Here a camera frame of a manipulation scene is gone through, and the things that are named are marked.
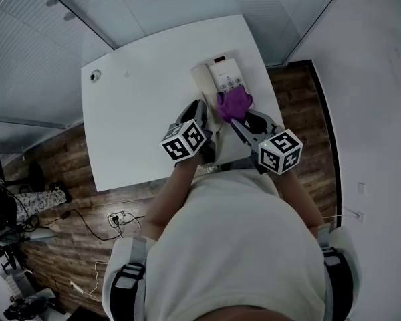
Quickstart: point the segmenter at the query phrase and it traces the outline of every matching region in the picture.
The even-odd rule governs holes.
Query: white shirt
[[[149,241],[147,321],[193,321],[227,306],[323,320],[322,251],[299,215],[272,192],[252,170],[207,175],[193,184],[157,243]],[[110,269],[114,257],[122,257],[122,247],[115,249]]]

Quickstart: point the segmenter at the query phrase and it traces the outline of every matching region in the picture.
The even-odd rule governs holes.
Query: white table
[[[255,109],[282,123],[269,76],[242,15],[169,29],[125,45],[82,68],[86,141],[98,191],[168,177],[174,167],[159,142],[200,98],[190,69],[221,54],[235,57]],[[91,73],[101,77],[92,83]],[[227,124],[217,164],[249,156]]]

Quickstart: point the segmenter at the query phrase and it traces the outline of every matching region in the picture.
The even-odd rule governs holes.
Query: white device
[[[217,87],[215,86],[213,77],[209,72],[206,64],[201,64],[192,68],[192,76],[199,90],[203,93],[203,97],[206,100],[208,106],[208,122],[210,126],[212,124],[221,124],[221,119],[217,114]]]
[[[215,86],[220,92],[226,93],[236,86],[244,86],[245,91],[249,94],[248,87],[234,58],[221,60],[209,66],[209,70]]]

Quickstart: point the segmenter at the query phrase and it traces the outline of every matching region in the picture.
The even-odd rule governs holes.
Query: purple cloth
[[[248,95],[244,86],[237,86],[227,93],[217,93],[217,112],[225,121],[230,122],[232,118],[245,121],[245,113],[253,103],[253,97]]]

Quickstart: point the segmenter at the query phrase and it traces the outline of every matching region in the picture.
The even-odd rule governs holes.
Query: floor
[[[324,216],[336,214],[336,180],[333,156],[321,104],[307,67],[269,72],[287,128],[303,141],[301,164],[296,171]],[[116,231],[107,220],[109,213],[130,211],[143,215],[164,180],[98,193],[90,168],[83,125],[77,126],[28,151],[23,158],[5,167],[7,180],[24,177],[31,161],[37,161],[47,184],[63,180],[74,198],[69,205],[45,211],[41,222],[52,221],[68,209],[77,209],[100,237],[114,237]],[[83,306],[104,315],[101,303],[70,288],[74,281],[86,292],[95,288],[97,261],[107,262],[114,241],[100,241],[88,233],[81,219],[72,213],[66,220],[50,225],[58,237],[48,242],[21,244],[23,265],[33,271],[32,280],[59,292],[59,300],[68,312]],[[126,226],[124,236],[134,235],[138,224]],[[98,265],[100,284],[93,293],[101,298],[105,266]]]

